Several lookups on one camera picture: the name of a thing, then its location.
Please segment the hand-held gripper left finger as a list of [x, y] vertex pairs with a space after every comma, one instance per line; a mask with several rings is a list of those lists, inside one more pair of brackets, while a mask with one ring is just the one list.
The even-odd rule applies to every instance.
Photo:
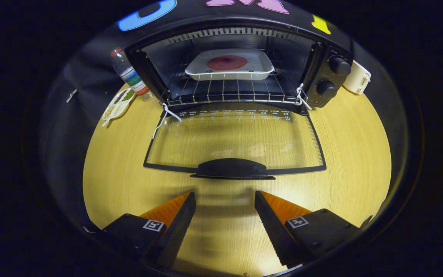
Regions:
[[188, 192], [139, 216], [123, 214], [98, 238], [133, 262], [171, 269], [195, 211], [195, 193]]

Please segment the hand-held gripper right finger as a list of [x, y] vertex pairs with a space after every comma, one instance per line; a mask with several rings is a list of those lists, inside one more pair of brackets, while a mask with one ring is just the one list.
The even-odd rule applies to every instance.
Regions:
[[359, 231], [329, 209], [312, 212], [262, 190], [255, 191], [255, 209], [281, 265], [288, 269], [320, 258]]

